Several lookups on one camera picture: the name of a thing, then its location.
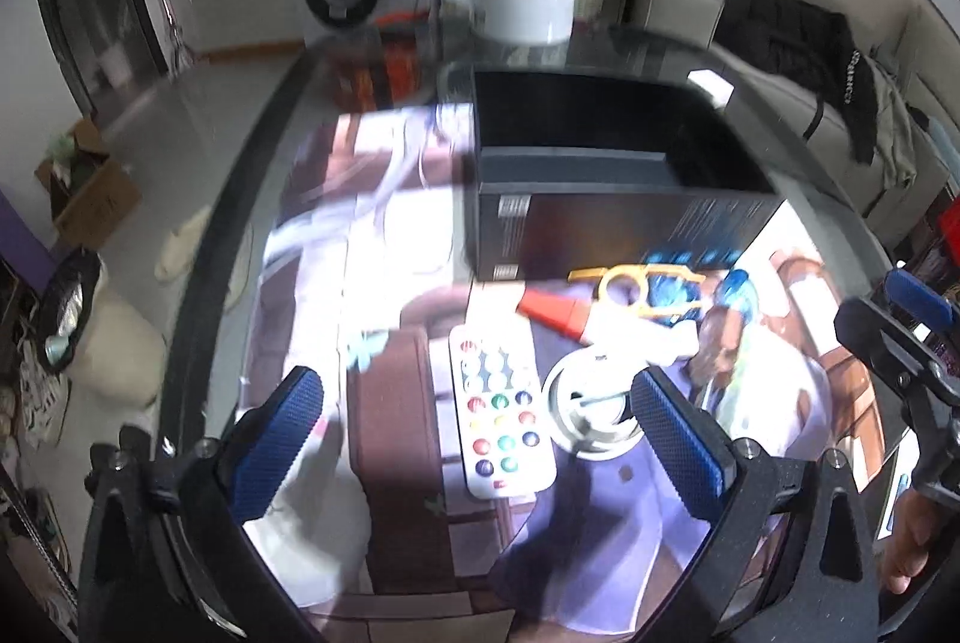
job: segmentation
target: trash can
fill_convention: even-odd
[[[78,248],[56,268],[40,300],[37,356],[49,373],[144,408],[163,380],[166,344],[110,285],[93,251]]]

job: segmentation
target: sofa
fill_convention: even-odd
[[[882,163],[870,165],[851,157],[851,142],[840,114],[829,104],[818,116],[816,95],[786,77],[765,74],[713,42],[713,30],[724,0],[634,0],[632,21],[647,31],[661,33],[703,47],[739,71],[744,79],[779,113],[827,170],[887,250],[892,250],[928,210],[937,194],[949,186],[949,171],[933,142],[918,125],[913,127],[916,179],[907,187],[884,189]],[[899,85],[905,100],[933,118],[948,122],[960,146],[960,129],[923,81],[920,68],[928,73],[939,64],[924,56],[926,45],[935,39],[932,26],[920,10],[907,18],[896,40],[885,45],[899,64]]]

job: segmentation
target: purple object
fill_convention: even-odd
[[[0,194],[0,256],[37,293],[43,293],[56,269],[50,251],[40,245],[3,194]]]

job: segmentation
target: red cap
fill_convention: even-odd
[[[590,304],[584,299],[527,289],[517,304],[517,312],[579,342],[587,328]]]

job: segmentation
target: glass table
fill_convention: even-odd
[[[694,308],[656,324],[697,336],[668,375],[770,453],[815,459],[838,445],[861,489],[904,432],[899,401],[832,333],[839,301],[870,293],[890,262],[718,56],[612,26],[549,49],[485,43],[456,20],[326,40],[267,103],[210,218],[157,442],[173,455],[222,437],[295,365],[317,370],[323,416],[270,512],[245,528],[328,639],[629,636],[707,534],[622,387],[591,388],[619,374],[616,341],[584,344],[518,312],[530,290],[589,303],[596,281],[473,282],[464,202],[482,71],[616,77],[707,100],[778,200],[744,250],[671,258],[654,241],[623,262],[686,266],[697,284]],[[679,124],[643,106],[623,115]],[[749,276],[746,302],[724,298],[731,271]],[[478,485],[487,477],[496,492]],[[775,524],[746,587],[776,548]]]

